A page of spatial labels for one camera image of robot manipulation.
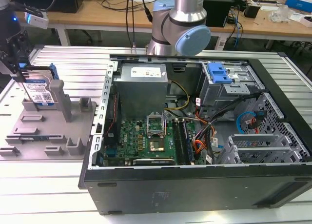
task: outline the wooden desk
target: wooden desk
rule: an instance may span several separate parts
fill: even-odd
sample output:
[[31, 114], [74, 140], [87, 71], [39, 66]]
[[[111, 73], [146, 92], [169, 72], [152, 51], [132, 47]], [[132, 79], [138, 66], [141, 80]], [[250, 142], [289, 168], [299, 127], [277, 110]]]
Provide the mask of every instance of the wooden desk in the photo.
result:
[[[110, 0], [116, 4], [125, 0]], [[114, 8], [125, 8], [126, 3], [111, 5]], [[259, 10], [255, 19], [245, 18], [239, 14], [239, 22], [244, 27], [243, 38], [285, 40], [285, 41], [312, 41], [312, 29], [291, 21], [290, 23], [273, 23], [269, 20], [268, 11]], [[57, 29], [62, 45], [70, 45], [66, 29], [126, 31], [125, 13], [103, 8], [94, 0], [85, 0], [76, 14], [49, 12], [49, 27]], [[129, 13], [129, 31], [132, 31], [132, 15]], [[137, 32], [152, 31], [152, 24], [148, 22], [143, 10], [135, 12], [135, 28]], [[218, 36], [216, 50], [223, 50], [226, 38], [231, 34], [233, 25], [227, 24], [224, 28], [211, 27], [212, 36]]]

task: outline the white device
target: white device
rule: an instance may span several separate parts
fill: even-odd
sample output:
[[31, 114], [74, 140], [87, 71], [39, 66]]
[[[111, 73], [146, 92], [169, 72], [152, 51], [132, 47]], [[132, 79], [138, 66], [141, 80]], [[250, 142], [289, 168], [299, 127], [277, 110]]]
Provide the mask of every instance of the white device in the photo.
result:
[[30, 13], [25, 13], [25, 20], [27, 24], [33, 25], [35, 27], [39, 27], [42, 29], [47, 29], [49, 24], [49, 19], [47, 17], [46, 12], [42, 12], [43, 18], [37, 17], [35, 15], [32, 15]]

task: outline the blue box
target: blue box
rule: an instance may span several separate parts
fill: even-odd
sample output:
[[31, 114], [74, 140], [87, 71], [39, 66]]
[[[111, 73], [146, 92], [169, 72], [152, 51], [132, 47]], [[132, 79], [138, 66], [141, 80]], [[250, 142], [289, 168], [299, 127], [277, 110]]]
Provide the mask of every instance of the blue box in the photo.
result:
[[285, 5], [305, 12], [312, 12], [312, 0], [286, 0]]

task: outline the yellow wire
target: yellow wire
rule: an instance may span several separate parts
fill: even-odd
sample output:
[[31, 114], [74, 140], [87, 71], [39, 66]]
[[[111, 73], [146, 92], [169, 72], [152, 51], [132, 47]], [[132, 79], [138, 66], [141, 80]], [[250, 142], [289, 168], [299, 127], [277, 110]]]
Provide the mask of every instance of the yellow wire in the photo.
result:
[[175, 83], [176, 85], [178, 85], [178, 86], [185, 92], [185, 94], [186, 94], [186, 96], [187, 96], [187, 101], [186, 101], [186, 103], [185, 103], [183, 106], [181, 106], [181, 107], [164, 108], [164, 109], [165, 109], [165, 110], [180, 110], [180, 109], [183, 109], [183, 108], [185, 108], [185, 107], [190, 103], [190, 96], [189, 96], [189, 94], [186, 92], [186, 90], [183, 88], [183, 86], [181, 86], [179, 83], [177, 83], [176, 81], [171, 81], [171, 82], [173, 82], [173, 83]]

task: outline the ram slot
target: ram slot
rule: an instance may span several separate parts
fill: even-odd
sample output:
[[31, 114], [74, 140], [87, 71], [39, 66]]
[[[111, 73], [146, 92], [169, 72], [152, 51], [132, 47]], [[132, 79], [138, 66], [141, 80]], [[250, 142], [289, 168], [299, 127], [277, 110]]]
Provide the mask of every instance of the ram slot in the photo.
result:
[[184, 133], [184, 138], [186, 140], [186, 148], [189, 154], [189, 160], [190, 162], [194, 161], [194, 154], [193, 154], [193, 147], [192, 147], [192, 143], [191, 143], [191, 139], [189, 138], [189, 134], [187, 133], [187, 126], [185, 121], [183, 121], [183, 133]]
[[182, 148], [179, 125], [175, 120], [172, 120], [172, 130], [174, 134], [176, 161], [178, 165], [182, 165], [185, 164], [185, 157]]
[[180, 131], [180, 137], [181, 137], [181, 147], [183, 151], [183, 157], [184, 157], [184, 162], [185, 164], [191, 164], [190, 158], [189, 158], [189, 151], [188, 151], [188, 146], [190, 142], [187, 141], [187, 131], [184, 128], [184, 121], [179, 122], [179, 131]]

